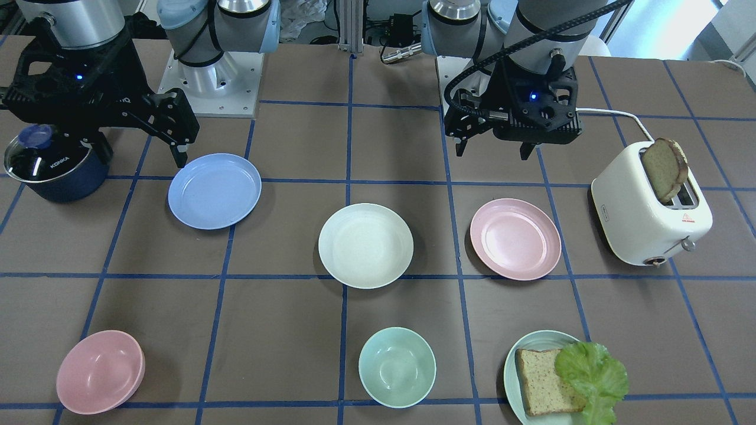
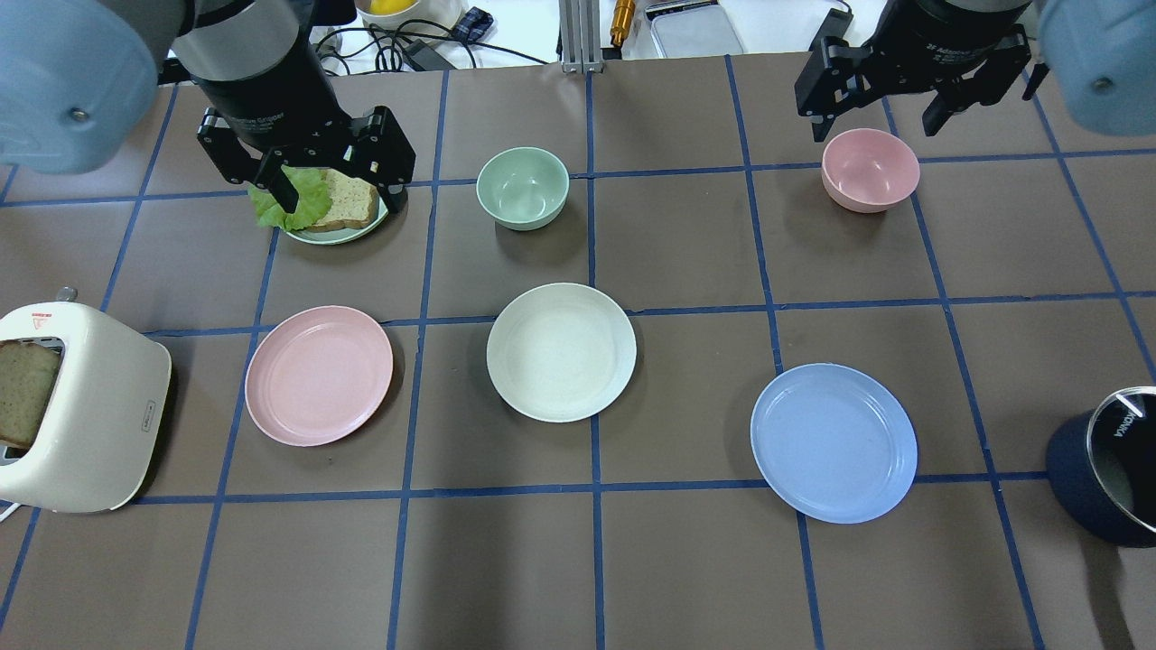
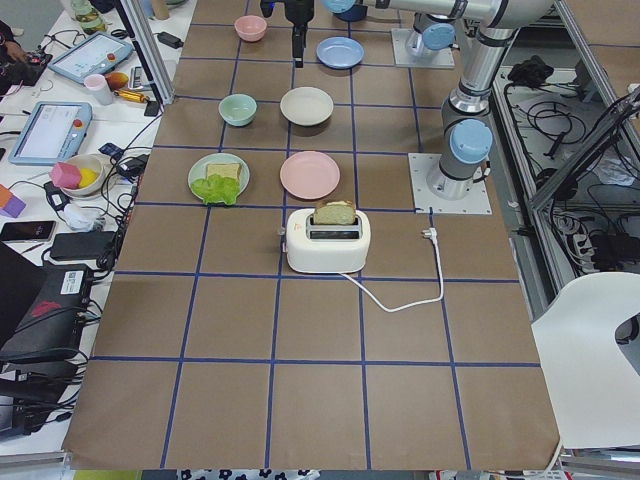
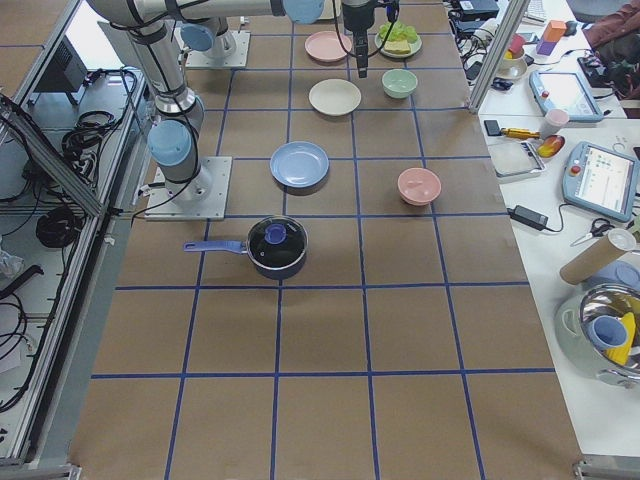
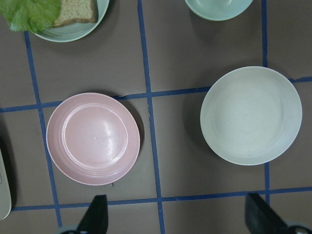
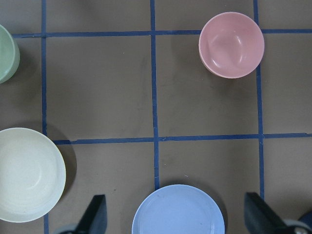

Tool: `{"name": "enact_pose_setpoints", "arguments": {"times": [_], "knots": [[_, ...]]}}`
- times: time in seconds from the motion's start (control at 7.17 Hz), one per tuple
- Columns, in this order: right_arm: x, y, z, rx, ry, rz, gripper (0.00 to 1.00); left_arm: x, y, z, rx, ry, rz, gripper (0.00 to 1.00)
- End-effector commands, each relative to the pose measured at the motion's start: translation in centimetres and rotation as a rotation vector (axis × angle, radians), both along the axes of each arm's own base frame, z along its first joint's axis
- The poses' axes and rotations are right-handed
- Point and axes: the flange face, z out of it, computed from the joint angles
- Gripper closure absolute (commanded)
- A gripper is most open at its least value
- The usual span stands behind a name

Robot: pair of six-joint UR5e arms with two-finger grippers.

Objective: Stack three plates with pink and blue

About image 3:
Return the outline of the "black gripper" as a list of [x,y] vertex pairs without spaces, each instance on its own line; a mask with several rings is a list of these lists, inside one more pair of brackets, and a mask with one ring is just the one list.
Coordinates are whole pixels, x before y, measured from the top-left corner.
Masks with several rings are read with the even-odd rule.
[[314,1],[261,0],[260,9],[264,18],[269,18],[272,15],[276,3],[282,3],[284,5],[285,18],[294,25],[292,28],[292,58],[295,68],[300,68],[300,61],[304,61],[304,25],[307,25],[314,18]]

